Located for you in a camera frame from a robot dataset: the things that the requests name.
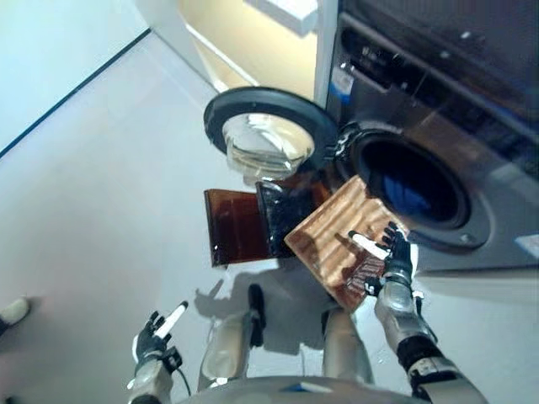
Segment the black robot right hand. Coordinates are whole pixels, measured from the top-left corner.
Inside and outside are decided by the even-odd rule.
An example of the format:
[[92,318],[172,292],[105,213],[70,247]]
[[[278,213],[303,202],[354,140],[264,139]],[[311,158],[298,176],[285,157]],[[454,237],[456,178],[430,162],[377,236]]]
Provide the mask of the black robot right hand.
[[358,231],[349,231],[348,237],[355,245],[382,260],[386,273],[401,274],[408,282],[412,281],[412,246],[395,222],[389,221],[384,227],[381,242],[375,242]]

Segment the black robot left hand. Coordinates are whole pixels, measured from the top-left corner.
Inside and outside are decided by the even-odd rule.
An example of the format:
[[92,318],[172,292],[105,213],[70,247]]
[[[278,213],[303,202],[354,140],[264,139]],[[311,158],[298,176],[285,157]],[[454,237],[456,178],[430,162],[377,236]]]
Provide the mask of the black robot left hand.
[[146,358],[166,352],[168,342],[172,338],[171,331],[188,307],[188,301],[183,300],[167,316],[154,311],[148,317],[142,330],[134,336],[131,345],[131,353],[136,364],[142,364]]

